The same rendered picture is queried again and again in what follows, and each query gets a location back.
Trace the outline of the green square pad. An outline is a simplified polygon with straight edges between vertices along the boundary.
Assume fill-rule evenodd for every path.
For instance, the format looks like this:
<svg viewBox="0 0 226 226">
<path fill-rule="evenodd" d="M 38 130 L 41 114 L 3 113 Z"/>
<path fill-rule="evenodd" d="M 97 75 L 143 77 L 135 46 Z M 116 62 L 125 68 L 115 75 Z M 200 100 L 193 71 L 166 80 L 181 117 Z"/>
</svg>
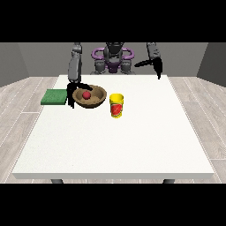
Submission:
<svg viewBox="0 0 226 226">
<path fill-rule="evenodd" d="M 41 105 L 65 105 L 67 91 L 65 89 L 47 89 L 41 99 Z"/>
</svg>

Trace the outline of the yellow cup with melon print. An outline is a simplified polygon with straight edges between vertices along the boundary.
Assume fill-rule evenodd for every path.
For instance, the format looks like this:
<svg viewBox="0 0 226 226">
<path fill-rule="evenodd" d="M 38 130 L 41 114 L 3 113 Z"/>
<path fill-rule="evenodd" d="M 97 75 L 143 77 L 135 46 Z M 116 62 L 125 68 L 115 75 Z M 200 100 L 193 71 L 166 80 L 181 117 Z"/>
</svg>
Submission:
<svg viewBox="0 0 226 226">
<path fill-rule="evenodd" d="M 114 118 L 122 116 L 124 96 L 122 94 L 111 94 L 109 96 L 110 113 Z"/>
</svg>

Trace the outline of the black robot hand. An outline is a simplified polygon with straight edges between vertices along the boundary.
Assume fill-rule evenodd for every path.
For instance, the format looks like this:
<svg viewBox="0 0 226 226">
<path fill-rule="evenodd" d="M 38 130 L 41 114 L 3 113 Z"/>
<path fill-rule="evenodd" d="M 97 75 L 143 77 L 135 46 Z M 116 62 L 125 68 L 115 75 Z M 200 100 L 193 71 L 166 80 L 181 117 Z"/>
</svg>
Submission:
<svg viewBox="0 0 226 226">
<path fill-rule="evenodd" d="M 141 66 L 146 66 L 146 65 L 152 65 L 154 67 L 154 71 L 156 72 L 158 79 L 161 78 L 161 75 L 162 75 L 162 60 L 159 57 L 154 58 L 154 59 L 148 59 L 148 60 L 136 63 L 135 67 L 141 67 Z"/>
<path fill-rule="evenodd" d="M 67 85 L 67 98 L 68 98 L 68 105 L 71 106 L 72 108 L 74 108 L 74 102 L 75 102 L 74 99 L 72 98 L 72 94 L 77 88 L 87 89 L 88 91 L 93 90 L 88 84 L 70 82 Z"/>
</svg>

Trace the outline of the brown wooden bowl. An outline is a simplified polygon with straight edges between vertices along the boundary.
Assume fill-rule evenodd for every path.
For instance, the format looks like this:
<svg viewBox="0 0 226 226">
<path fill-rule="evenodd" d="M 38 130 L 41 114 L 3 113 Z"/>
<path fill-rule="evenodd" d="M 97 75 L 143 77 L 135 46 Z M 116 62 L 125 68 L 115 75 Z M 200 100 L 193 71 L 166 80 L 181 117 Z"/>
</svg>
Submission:
<svg viewBox="0 0 226 226">
<path fill-rule="evenodd" d="M 107 97 L 107 92 L 102 87 L 91 85 L 91 88 L 93 90 L 90 91 L 91 96 L 88 100 L 83 97 L 83 93 L 87 92 L 87 89 L 77 88 L 72 94 L 74 101 L 85 109 L 99 107 Z"/>
</svg>

